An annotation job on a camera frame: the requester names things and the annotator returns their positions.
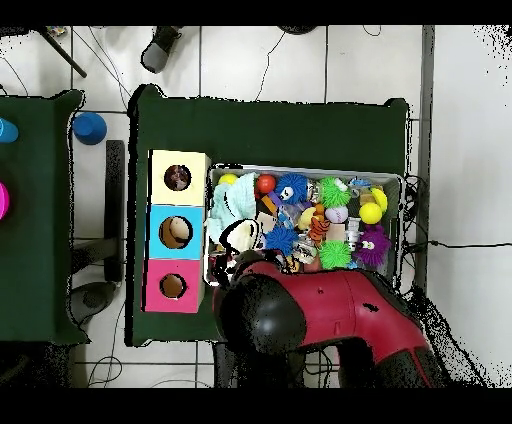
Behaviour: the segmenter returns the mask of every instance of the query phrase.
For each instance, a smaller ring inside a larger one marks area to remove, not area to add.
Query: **red ball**
[[[256,187],[260,193],[268,194],[276,188],[276,179],[272,175],[260,175]]]

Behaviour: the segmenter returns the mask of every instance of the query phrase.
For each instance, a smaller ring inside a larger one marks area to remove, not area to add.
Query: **pink object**
[[[167,274],[185,280],[186,290],[178,299],[171,299],[160,290],[160,281]],[[149,259],[146,280],[145,312],[196,313],[201,303],[199,285],[203,284],[201,261],[190,259]]]
[[[7,187],[0,183],[0,219],[2,219],[9,209],[9,192]]]

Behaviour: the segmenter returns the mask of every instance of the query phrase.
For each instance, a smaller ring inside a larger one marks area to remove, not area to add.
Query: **shape sorter box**
[[[150,150],[148,154],[152,204],[204,206],[206,178],[211,163],[208,156],[170,150]],[[170,189],[165,183],[166,172],[176,165],[184,168],[190,178],[188,186],[180,191]]]
[[[142,296],[144,312],[197,313],[204,297],[202,261],[185,259],[149,259]],[[168,275],[178,276],[184,290],[178,298],[169,298],[162,291]]]
[[[189,224],[192,232],[188,243],[182,248],[171,249],[160,239],[160,226],[171,217],[180,217]],[[203,256],[203,220],[204,208],[196,206],[151,205],[149,211],[148,259],[192,259],[199,260]]]

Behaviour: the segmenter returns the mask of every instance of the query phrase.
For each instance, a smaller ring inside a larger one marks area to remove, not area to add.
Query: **purple fuzzy toy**
[[[384,256],[391,247],[391,241],[384,233],[382,225],[366,225],[366,231],[359,238],[354,256],[365,265],[378,267],[384,263]]]

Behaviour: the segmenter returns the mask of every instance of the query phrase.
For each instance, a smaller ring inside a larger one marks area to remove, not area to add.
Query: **green spiky ball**
[[[350,190],[341,191],[335,180],[334,177],[326,177],[320,180],[321,201],[326,208],[345,206],[351,198]]]
[[[328,240],[318,249],[324,269],[344,268],[352,259],[350,246],[339,240]]]

